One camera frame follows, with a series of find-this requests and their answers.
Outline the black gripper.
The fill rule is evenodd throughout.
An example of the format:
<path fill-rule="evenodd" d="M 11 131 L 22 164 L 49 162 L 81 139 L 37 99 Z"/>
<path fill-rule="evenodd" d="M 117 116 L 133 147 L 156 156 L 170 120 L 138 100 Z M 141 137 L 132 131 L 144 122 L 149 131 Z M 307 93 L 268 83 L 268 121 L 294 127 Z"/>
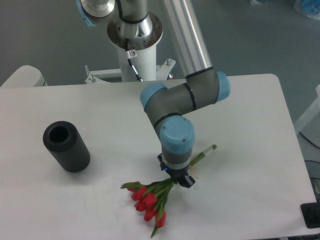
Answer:
<path fill-rule="evenodd" d="M 189 160 L 181 164 L 173 164 L 168 162 L 162 154 L 159 154 L 157 158 L 160 162 L 160 169 L 178 181 L 181 187 L 191 188 L 195 184 L 195 180 L 188 174 Z"/>

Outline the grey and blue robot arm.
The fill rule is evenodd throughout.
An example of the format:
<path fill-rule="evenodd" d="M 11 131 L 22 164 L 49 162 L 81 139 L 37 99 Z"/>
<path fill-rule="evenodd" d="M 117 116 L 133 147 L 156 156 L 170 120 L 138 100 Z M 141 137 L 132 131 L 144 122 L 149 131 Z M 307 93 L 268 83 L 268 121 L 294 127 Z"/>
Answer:
<path fill-rule="evenodd" d="M 226 74 L 213 68 L 192 2 L 160 3 L 185 76 L 185 83 L 171 88 L 163 80 L 174 61 L 156 64 L 163 25 L 146 0 L 78 0 L 76 5 L 89 27 L 95 26 L 95 20 L 108 19 L 107 36 L 118 55 L 119 69 L 88 71 L 87 77 L 119 74 L 123 82 L 149 82 L 139 99 L 161 143 L 160 167 L 175 183 L 191 187 L 195 180 L 188 170 L 195 133 L 185 114 L 220 102 L 231 92 Z"/>

